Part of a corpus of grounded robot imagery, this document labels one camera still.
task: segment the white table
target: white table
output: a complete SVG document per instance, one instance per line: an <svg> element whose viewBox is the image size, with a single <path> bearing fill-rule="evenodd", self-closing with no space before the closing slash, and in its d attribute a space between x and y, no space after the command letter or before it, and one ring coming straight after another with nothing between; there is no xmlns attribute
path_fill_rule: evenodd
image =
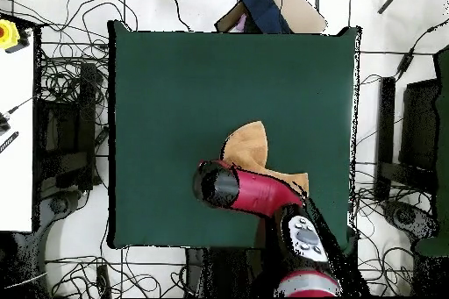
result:
<svg viewBox="0 0 449 299"><path fill-rule="evenodd" d="M30 45L15 53L0 49L0 111L32 97L33 36ZM13 132L19 136L0 153L0 231L32 230L32 104L16 110L10 130L0 136L0 145Z"/></svg>

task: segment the green mat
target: green mat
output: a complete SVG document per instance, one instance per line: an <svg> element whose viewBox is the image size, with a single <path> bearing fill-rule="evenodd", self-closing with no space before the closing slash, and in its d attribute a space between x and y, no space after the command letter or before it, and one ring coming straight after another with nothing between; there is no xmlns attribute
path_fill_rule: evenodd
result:
<svg viewBox="0 0 449 299"><path fill-rule="evenodd" d="M439 233L436 238L417 242L415 250L425 257L449 257L449 46L433 56L441 84L435 101L438 113L436 215Z"/></svg>
<svg viewBox="0 0 449 299"><path fill-rule="evenodd" d="M108 26L111 245L253 246L259 219L198 202L192 176L200 160L219 157L228 134L261 120L267 167L309 173L311 197L346 246L357 29L319 36Z"/></svg>

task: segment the white floor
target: white floor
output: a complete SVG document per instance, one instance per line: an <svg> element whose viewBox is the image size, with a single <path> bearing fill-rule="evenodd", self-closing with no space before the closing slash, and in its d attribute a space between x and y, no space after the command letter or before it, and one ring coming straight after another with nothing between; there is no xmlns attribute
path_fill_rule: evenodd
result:
<svg viewBox="0 0 449 299"><path fill-rule="evenodd" d="M71 18L79 5L87 0L14 0L14 13L24 18L24 14L32 14L33 11L57 24L63 24L66 16ZM141 31L183 31L185 27L178 21L175 2L173 0L121 0L133 9L139 21ZM316 0L308 0L315 5ZM397 65L402 58L400 53L407 52L417 38L430 26L436 25L447 17L446 0L395 0L386 11L380 15L379 8L386 0L319 0L319 10L327 20L328 27L324 33L336 34L344 26L360 26L363 30L361 40L360 56L360 79L371 74L390 76L396 73ZM178 0L181 18L194 31L214 32L214 23L221 18L235 3L236 0ZM134 30L137 28L136 20L129 9L118 0L97 0L93 3L84 4L80 14L75 16L71 25L84 28L82 13L93 8L96 4L105 4L84 17L89 31L95 32L91 39L102 39L107 41L106 22L110 19L121 19ZM0 10L11 11L11 1L0 0ZM68 28L62 40L70 42L88 43L86 32ZM49 28L44 28L43 42L58 42L60 35ZM396 117L400 118L403 113L402 98L406 85L435 77L431 54L437 52L449 43L449 27L439 28L437 31L428 33L418 43L416 52L421 53L413 60L409 71L396 85ZM56 47L55 44L45 44L44 50L51 54ZM68 46L61 49L64 55L71 54ZM360 87L358 140L375 131L377 116L377 93L378 83L369 83ZM401 123L396 124L395 130L395 160L397 160L398 147L400 145ZM364 140L357 147L357 161L374 161L375 135ZM107 154L107 146L104 146L98 154ZM106 185L108 185L108 162L107 158L98 158L97 167ZM373 174L373 165L358 165L357 170ZM357 182L370 182L371 178L365 174L357 173ZM47 242L46 259L57 260L61 258L77 258L78 256L96 256L100 253L100 242L104 234L108 216L108 196L103 186L97 186L90 194L90 199L85 208L77 211L68 219L58 222L51 230ZM359 227L367 236L372 233L372 240L379 249L385 251L391 246L410 247L403 232L397 231L375 213L369 216L369 220L360 217ZM361 240L359 244L360 259L369 260L375 258L375 249L367 240ZM117 269L125 257L125 252L111 250L103 245L103 255L111 263L117 263ZM156 248L156 247L131 247L128 255L128 263L135 274L152 274L160 283L162 291L172 286L170 273L179 271L179 266L155 266L150 263L172 263L182 264L185 261L183 249L179 248ZM387 257L387 262L396 269L401 266L411 268L410 257L400 251L394 251ZM378 262L360 266L360 269L379 268ZM70 270L73 264L50 263L48 267L48 281L55 284ZM379 272L363 271L366 277L378 276ZM113 284L120 282L120 273L110 270L110 278ZM146 280L142 282L145 288L154 288L154 282ZM124 282L124 290L130 287L129 282ZM407 294L406 284L399 285L399 289ZM371 285L374 294L380 294L384 287ZM70 284L61 287L60 292L70 293L74 288ZM149 296L158 296L154 291ZM166 296L182 296L178 288L172 289ZM131 288L124 293L123 297L143 297L137 288Z"/></svg>

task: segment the cardboard box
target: cardboard box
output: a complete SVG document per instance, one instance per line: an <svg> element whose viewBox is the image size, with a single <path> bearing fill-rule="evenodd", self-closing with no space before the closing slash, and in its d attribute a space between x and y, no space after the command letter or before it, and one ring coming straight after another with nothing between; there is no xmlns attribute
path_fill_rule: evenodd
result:
<svg viewBox="0 0 449 299"><path fill-rule="evenodd" d="M323 16L307 0L273 1L278 7L282 1L281 14L293 33L321 33L327 26ZM239 2L215 23L217 31L229 32L244 13L248 14L247 8Z"/></svg>

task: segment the yellow device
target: yellow device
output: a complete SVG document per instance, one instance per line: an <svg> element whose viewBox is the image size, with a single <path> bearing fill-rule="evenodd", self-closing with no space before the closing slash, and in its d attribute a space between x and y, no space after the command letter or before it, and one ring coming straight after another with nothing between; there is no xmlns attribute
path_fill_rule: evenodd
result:
<svg viewBox="0 0 449 299"><path fill-rule="evenodd" d="M0 49L9 49L18 44L20 35L15 23L0 19Z"/></svg>

